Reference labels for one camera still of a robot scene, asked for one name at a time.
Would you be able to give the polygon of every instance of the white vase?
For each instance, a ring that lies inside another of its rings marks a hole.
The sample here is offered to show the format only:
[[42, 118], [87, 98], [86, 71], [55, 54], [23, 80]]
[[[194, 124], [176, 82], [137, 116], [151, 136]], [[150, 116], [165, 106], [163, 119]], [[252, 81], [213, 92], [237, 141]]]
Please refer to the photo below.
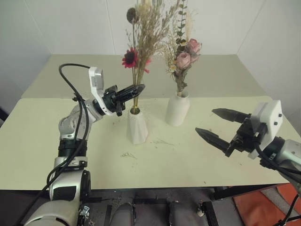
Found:
[[165, 121], [172, 126], [179, 126], [183, 123], [190, 107], [189, 94], [182, 92], [182, 97], [175, 93], [168, 101]]
[[139, 111], [138, 114], [132, 114], [131, 109], [128, 111], [127, 137], [135, 145], [144, 143], [149, 133], [144, 115], [141, 110]]

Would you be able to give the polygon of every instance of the flower arrangement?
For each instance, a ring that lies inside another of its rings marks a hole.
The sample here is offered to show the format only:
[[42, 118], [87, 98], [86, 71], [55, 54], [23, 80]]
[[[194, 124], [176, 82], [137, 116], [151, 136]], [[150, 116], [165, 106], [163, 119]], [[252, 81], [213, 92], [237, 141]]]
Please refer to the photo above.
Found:
[[177, 83], [177, 95], [182, 97], [182, 91], [187, 86], [184, 82], [191, 65], [199, 59], [202, 44], [195, 39], [189, 39], [191, 18], [188, 16], [188, 0], [181, 0], [180, 11], [174, 17], [173, 28], [168, 34], [168, 40], [162, 51], [167, 64], [167, 72]]
[[[169, 10], [165, 11], [161, 0], [151, 4], [150, 1], [136, 5], [127, 11], [127, 20], [132, 25], [132, 33], [127, 31], [129, 50], [122, 59], [125, 68], [132, 69], [133, 84], [142, 82], [144, 72], [151, 62], [151, 57], [164, 47], [162, 40], [169, 33], [170, 22], [174, 18], [180, 0], [177, 0]], [[134, 98], [132, 114], [138, 114], [138, 97]]]

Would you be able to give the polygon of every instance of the tabletop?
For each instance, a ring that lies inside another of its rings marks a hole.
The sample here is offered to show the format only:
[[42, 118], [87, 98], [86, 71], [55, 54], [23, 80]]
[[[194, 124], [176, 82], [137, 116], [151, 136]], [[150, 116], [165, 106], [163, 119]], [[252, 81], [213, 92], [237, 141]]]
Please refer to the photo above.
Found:
[[[206, 143], [195, 127], [211, 130], [230, 141], [238, 123], [211, 112], [230, 108], [251, 113], [270, 97], [195, 97], [183, 125], [165, 123], [167, 98], [143, 99], [140, 106], [148, 124], [144, 144], [126, 136], [127, 111], [105, 116], [93, 124], [88, 139], [88, 167], [92, 189], [236, 186], [287, 182], [277, 172], [234, 151], [230, 158]], [[39, 190], [58, 154], [58, 122], [75, 106], [69, 99], [23, 98], [0, 129], [0, 189]], [[127, 102], [127, 109], [132, 103]], [[301, 141], [286, 118], [278, 133]]]

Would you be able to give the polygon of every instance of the white ceramic vase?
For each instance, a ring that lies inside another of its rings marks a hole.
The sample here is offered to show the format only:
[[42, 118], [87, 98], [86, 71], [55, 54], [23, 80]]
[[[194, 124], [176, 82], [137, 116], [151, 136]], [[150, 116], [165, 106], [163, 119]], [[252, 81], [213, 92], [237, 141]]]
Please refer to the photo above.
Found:
[[182, 97], [175, 93], [168, 101], [165, 121], [172, 126], [180, 126], [189, 110], [190, 100], [187, 91], [182, 92]]
[[146, 141], [148, 130], [142, 111], [138, 114], [132, 114], [128, 111], [127, 137], [133, 144], [142, 144]]

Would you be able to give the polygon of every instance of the light green table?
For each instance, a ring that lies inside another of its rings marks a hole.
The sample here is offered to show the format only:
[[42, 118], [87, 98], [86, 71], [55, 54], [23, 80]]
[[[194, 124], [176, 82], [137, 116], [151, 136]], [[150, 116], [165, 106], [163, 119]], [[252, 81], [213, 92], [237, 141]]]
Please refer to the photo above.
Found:
[[[53, 168], [54, 159], [58, 154], [58, 122], [67, 116], [76, 104], [70, 99], [58, 98], [72, 95], [62, 80], [57, 78], [57, 66], [65, 62], [88, 64], [90, 61], [89, 65], [95, 65], [99, 58], [102, 57], [53, 56], [25, 92], [23, 99], [18, 102], [0, 129], [0, 189], [39, 190], [45, 185], [46, 176]], [[81, 92], [87, 92], [87, 73], [81, 69], [69, 70], [66, 70], [66, 75], [70, 78], [70, 73], [74, 73], [72, 82], [80, 86]], [[106, 81], [109, 80], [108, 83], [113, 84], [114, 79], [108, 78], [110, 74], [115, 73], [106, 72]], [[201, 97], [191, 98], [187, 118], [179, 127], [171, 127], [164, 122], [168, 98], [159, 98], [159, 93], [158, 98], [150, 98], [148, 92], [144, 94], [140, 106], [149, 128], [149, 136], [144, 144], [133, 145], [127, 139], [127, 111], [124, 111], [122, 117], [106, 116], [93, 125], [87, 151], [87, 170], [91, 172], [92, 189], [235, 186], [286, 182], [277, 172], [261, 167], [259, 159], [251, 160], [247, 153], [238, 151], [227, 158], [220, 150], [198, 136], [195, 127], [210, 129], [221, 138], [230, 141], [239, 124], [222, 120], [211, 110], [224, 107], [251, 113], [259, 102], [271, 100], [251, 77], [239, 78], [240, 84], [232, 83], [231, 88], [240, 87], [234, 92], [233, 89], [223, 89], [224, 86], [220, 83], [214, 83], [212, 77], [202, 76], [202, 81], [206, 81], [207, 86], [217, 88], [218, 95], [226, 97], [200, 95]], [[219, 76], [215, 80], [224, 81], [224, 78]], [[118, 83], [120, 87], [127, 85], [123, 84], [121, 79]], [[248, 84], [255, 84], [254, 90], [249, 88]], [[210, 90], [201, 83], [200, 86]], [[161, 88], [160, 85], [156, 88], [150, 87], [149, 94], [152, 93], [150, 90]], [[198, 94], [197, 90], [193, 90], [192, 87], [190, 89], [194, 93], [193, 96]], [[286, 118], [278, 135], [285, 139], [301, 141]]]

